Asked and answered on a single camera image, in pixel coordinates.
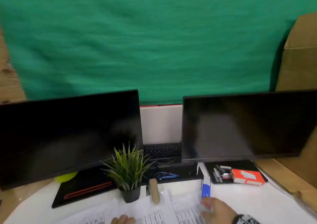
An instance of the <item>hand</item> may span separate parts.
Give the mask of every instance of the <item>hand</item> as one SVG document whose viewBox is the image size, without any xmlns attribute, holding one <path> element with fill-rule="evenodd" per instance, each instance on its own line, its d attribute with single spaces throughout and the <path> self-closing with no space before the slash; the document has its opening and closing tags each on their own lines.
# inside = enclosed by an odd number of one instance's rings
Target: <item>hand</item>
<svg viewBox="0 0 317 224">
<path fill-rule="evenodd" d="M 232 224 L 237 213 L 226 203 L 213 197 L 205 197 L 200 202 L 213 213 L 201 212 L 202 217 L 211 224 Z"/>
<path fill-rule="evenodd" d="M 134 217 L 129 217 L 127 215 L 122 215 L 118 218 L 113 218 L 111 224 L 135 224 Z"/>
</svg>

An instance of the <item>white panel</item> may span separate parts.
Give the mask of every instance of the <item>white panel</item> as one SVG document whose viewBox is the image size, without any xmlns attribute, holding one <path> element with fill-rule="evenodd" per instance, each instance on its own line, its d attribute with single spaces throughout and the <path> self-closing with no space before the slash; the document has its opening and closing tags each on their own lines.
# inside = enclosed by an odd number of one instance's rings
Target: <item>white panel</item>
<svg viewBox="0 0 317 224">
<path fill-rule="evenodd" d="M 176 143 L 182 139 L 182 105 L 141 107 L 144 144 Z"/>
</svg>

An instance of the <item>finger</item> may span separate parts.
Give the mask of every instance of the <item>finger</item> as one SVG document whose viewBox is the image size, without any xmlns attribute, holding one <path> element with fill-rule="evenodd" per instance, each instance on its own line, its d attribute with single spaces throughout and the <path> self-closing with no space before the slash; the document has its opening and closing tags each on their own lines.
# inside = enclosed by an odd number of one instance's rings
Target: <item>finger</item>
<svg viewBox="0 0 317 224">
<path fill-rule="evenodd" d="M 119 217 L 117 224 L 125 224 L 127 220 L 128 220 L 128 216 L 122 215 L 121 217 Z"/>
<path fill-rule="evenodd" d="M 212 222 L 212 217 L 213 214 L 209 213 L 209 212 L 201 212 L 201 216 L 205 219 L 205 221 L 209 222 L 209 223 L 213 223 Z"/>
<path fill-rule="evenodd" d="M 215 198 L 205 197 L 200 201 L 200 204 L 204 205 L 206 208 L 211 209 L 214 206 Z"/>
<path fill-rule="evenodd" d="M 112 219 L 111 224 L 117 224 L 117 222 L 118 222 L 118 218 L 115 217 Z"/>
<path fill-rule="evenodd" d="M 135 218 L 129 217 L 128 220 L 126 221 L 126 224 L 135 224 Z"/>
</svg>

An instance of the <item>monitor screen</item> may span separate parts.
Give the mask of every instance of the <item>monitor screen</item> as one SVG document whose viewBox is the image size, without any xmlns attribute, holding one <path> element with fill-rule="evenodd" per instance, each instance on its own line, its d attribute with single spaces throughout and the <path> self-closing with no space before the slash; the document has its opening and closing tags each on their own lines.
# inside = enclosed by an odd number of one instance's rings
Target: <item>monitor screen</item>
<svg viewBox="0 0 317 224">
<path fill-rule="evenodd" d="M 137 90 L 0 106 L 0 186 L 8 189 L 100 165 L 143 147 Z"/>
<path fill-rule="evenodd" d="M 184 97 L 182 160 L 298 156 L 317 124 L 317 91 Z"/>
</svg>

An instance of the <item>potted plant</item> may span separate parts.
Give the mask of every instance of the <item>potted plant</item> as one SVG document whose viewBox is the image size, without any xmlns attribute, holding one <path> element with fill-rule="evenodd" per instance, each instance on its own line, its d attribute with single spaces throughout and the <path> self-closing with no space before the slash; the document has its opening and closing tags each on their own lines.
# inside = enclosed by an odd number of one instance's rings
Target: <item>potted plant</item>
<svg viewBox="0 0 317 224">
<path fill-rule="evenodd" d="M 134 202 L 140 197 L 141 182 L 145 171 L 151 164 L 145 164 L 148 160 L 143 156 L 143 152 L 135 147 L 133 150 L 114 149 L 116 157 L 111 162 L 102 162 L 108 169 L 103 169 L 108 173 L 121 191 L 122 197 L 126 203 Z"/>
</svg>

